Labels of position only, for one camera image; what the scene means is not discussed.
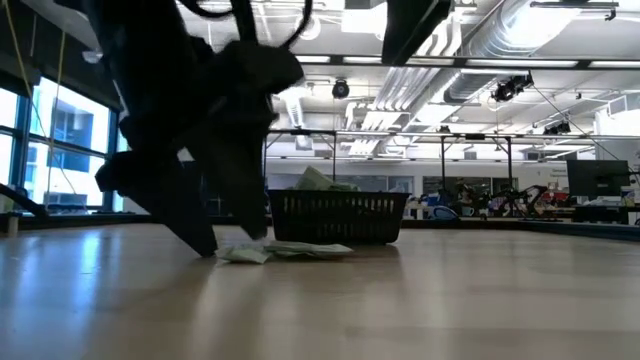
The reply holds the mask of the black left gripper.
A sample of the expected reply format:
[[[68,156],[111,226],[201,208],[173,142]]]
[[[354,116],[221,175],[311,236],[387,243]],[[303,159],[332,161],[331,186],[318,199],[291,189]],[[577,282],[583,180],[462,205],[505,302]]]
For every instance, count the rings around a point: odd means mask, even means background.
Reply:
[[[232,41],[221,52],[207,54],[169,100],[125,117],[120,129],[133,148],[182,147],[190,136],[188,151],[208,188],[226,203],[247,235],[260,240],[267,235],[265,131],[232,126],[272,122],[270,98],[303,77],[300,62],[288,48]],[[215,255],[216,238],[197,184],[175,154],[118,152],[95,179],[101,191],[131,199],[200,256]]]

